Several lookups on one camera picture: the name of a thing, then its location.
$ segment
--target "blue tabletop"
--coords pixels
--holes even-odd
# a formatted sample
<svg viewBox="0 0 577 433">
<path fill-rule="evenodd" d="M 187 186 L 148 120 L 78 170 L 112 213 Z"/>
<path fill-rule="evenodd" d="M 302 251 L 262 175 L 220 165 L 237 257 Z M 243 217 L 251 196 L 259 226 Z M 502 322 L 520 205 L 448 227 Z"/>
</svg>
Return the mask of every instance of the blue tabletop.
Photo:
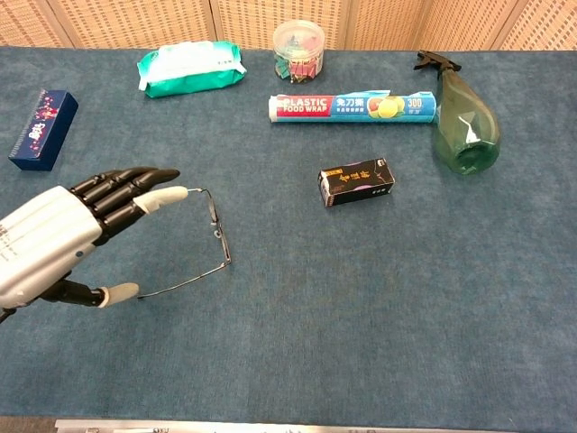
<svg viewBox="0 0 577 433">
<path fill-rule="evenodd" d="M 306 85 L 245 51 L 238 85 L 152 100 L 145 51 L 0 49 L 0 216 L 112 168 L 215 197 L 233 264 L 156 298 L 43 300 L 0 326 L 0 413 L 577 430 L 577 55 L 459 52 L 501 155 L 449 171 L 430 124 L 271 124 L 270 95 L 436 89 L 414 52 L 329 51 Z M 79 109 L 51 172 L 7 158 L 41 88 Z M 320 169 L 384 157 L 389 196 L 324 208 Z M 223 260 L 205 198 L 165 207 L 71 279 L 168 287 Z"/>
</svg>

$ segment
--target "beige wall panel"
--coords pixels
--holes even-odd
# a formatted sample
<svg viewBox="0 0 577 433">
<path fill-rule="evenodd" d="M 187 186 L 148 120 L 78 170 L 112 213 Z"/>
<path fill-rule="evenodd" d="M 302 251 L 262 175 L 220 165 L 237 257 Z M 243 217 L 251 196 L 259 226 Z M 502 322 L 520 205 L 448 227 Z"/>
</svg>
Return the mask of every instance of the beige wall panel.
<svg viewBox="0 0 577 433">
<path fill-rule="evenodd" d="M 353 0 L 346 48 L 412 50 L 428 0 Z"/>
<path fill-rule="evenodd" d="M 577 0 L 529 0 L 502 50 L 577 50 Z"/>
<path fill-rule="evenodd" d="M 0 0 L 0 45 L 66 47 L 70 41 L 43 0 Z"/>
<path fill-rule="evenodd" d="M 325 31 L 326 48 L 344 47 L 348 0 L 211 0 L 219 40 L 242 48 L 272 48 L 281 23 L 303 19 Z"/>
<path fill-rule="evenodd" d="M 423 50 L 488 50 L 517 0 L 434 0 L 417 46 Z"/>
<path fill-rule="evenodd" d="M 215 37 L 208 0 L 49 0 L 79 48 L 158 48 Z"/>
</svg>

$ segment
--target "black rectangular box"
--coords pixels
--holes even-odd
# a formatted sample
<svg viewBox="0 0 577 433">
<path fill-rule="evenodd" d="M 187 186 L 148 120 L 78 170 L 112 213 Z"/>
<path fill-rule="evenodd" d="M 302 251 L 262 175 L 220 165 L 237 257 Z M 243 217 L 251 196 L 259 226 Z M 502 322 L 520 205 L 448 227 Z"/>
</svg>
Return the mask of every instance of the black rectangular box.
<svg viewBox="0 0 577 433">
<path fill-rule="evenodd" d="M 333 167 L 318 173 L 318 187 L 327 207 L 389 194 L 394 184 L 395 179 L 384 158 Z"/>
</svg>

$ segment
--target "blue box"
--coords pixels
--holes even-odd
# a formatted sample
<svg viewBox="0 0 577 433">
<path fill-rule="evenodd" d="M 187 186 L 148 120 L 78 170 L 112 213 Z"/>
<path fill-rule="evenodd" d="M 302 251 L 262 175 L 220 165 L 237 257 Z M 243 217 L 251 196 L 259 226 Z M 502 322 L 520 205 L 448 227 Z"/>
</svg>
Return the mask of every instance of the blue box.
<svg viewBox="0 0 577 433">
<path fill-rule="evenodd" d="M 8 158 L 21 170 L 52 170 L 77 109 L 69 92 L 43 90 Z"/>
</svg>

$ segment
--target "eyeglass frame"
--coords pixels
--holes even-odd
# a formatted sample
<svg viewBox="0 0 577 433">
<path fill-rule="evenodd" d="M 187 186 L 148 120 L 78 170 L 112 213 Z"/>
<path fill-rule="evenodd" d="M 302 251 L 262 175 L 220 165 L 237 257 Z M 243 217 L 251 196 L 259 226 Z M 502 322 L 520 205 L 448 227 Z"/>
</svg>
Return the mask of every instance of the eyeglass frame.
<svg viewBox="0 0 577 433">
<path fill-rule="evenodd" d="M 233 260 L 231 258 L 231 252 L 230 252 L 230 249 L 228 247 L 228 242 L 226 241 L 226 236 L 224 235 L 223 225 L 221 224 L 220 217 L 218 216 L 218 213 L 216 212 L 215 201 L 213 199 L 212 194 L 206 188 L 192 188 L 192 189 L 187 189 L 187 191 L 188 192 L 199 192 L 199 193 L 205 192 L 208 195 L 208 210 L 210 211 L 210 218 L 212 220 L 210 225 L 216 227 L 213 234 L 215 235 L 215 237 L 217 239 L 220 239 L 220 242 L 223 246 L 224 261 L 222 263 L 220 263 L 219 266 L 215 267 L 211 271 L 202 273 L 202 274 L 198 275 L 197 277 L 191 278 L 190 280 L 180 282 L 179 284 L 175 284 L 174 286 L 169 287 L 167 289 L 154 291 L 153 293 L 146 293 L 144 295 L 139 295 L 136 297 L 136 299 L 149 298 L 151 296 L 160 295 L 161 293 L 165 293 L 167 291 L 172 291 L 172 290 L 178 289 L 182 286 L 190 284 L 191 282 L 198 281 L 201 278 L 205 278 L 207 275 L 210 275 L 211 273 L 215 273 L 217 271 L 220 271 L 221 269 L 224 269 L 226 266 L 228 266 L 229 264 L 231 264 L 233 262 Z"/>
</svg>

